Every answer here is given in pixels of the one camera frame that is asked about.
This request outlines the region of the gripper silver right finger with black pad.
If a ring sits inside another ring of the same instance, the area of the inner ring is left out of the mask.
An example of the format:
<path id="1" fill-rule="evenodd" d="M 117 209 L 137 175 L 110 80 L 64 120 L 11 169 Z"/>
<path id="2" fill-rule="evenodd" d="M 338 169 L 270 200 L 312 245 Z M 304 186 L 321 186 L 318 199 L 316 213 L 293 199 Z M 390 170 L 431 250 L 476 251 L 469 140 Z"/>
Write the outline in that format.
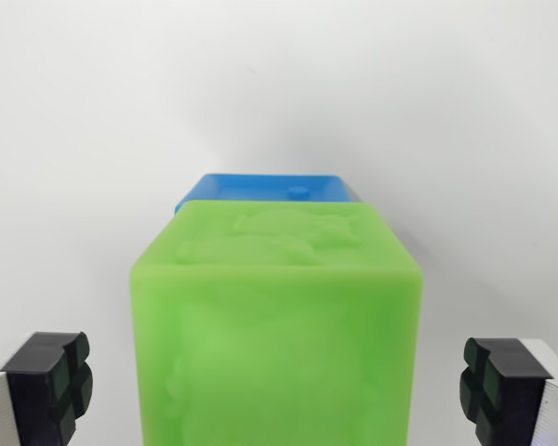
<path id="1" fill-rule="evenodd" d="M 469 338 L 459 379 L 482 445 L 558 445 L 558 356 L 541 339 Z"/>

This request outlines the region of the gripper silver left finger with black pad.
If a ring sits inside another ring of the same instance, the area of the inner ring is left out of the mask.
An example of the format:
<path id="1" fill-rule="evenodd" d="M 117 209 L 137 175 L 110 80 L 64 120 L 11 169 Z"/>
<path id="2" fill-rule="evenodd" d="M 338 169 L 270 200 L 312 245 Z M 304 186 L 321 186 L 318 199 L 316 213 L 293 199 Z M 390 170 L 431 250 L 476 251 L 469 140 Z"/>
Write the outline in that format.
<path id="1" fill-rule="evenodd" d="M 67 445 L 93 392 L 83 332 L 0 339 L 0 445 Z"/>

